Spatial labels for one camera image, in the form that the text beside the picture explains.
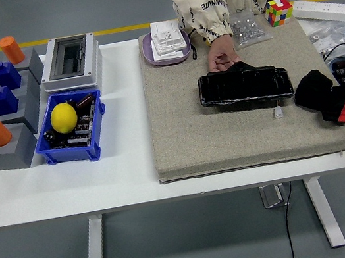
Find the person's right hand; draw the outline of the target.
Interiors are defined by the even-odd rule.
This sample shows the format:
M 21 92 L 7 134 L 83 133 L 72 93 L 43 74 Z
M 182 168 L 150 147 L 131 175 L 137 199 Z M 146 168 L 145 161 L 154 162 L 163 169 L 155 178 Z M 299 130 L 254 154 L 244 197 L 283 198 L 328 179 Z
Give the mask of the person's right hand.
M 234 49 L 234 42 L 230 34 L 212 41 L 207 60 L 210 72 L 227 71 L 232 65 L 241 61 Z

